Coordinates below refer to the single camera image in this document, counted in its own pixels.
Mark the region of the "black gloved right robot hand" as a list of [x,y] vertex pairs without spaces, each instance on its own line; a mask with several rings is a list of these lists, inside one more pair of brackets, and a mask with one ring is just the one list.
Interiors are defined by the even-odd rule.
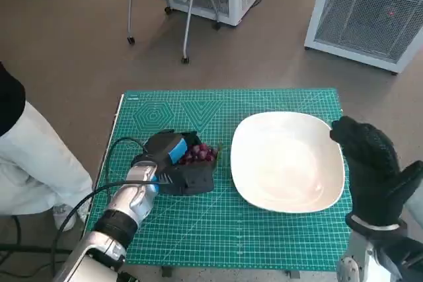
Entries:
[[391,139],[349,116],[332,122],[330,138],[348,164],[351,214],[375,227],[399,224],[404,204],[422,181],[422,161],[400,168]]

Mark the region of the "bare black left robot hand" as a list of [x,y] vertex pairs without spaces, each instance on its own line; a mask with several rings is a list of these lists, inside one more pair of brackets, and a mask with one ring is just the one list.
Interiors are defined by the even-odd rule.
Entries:
[[143,146],[143,152],[134,157],[131,166],[153,162],[157,172],[171,166],[211,163],[217,160],[218,149],[201,142],[196,131],[176,132],[173,129],[153,134]]

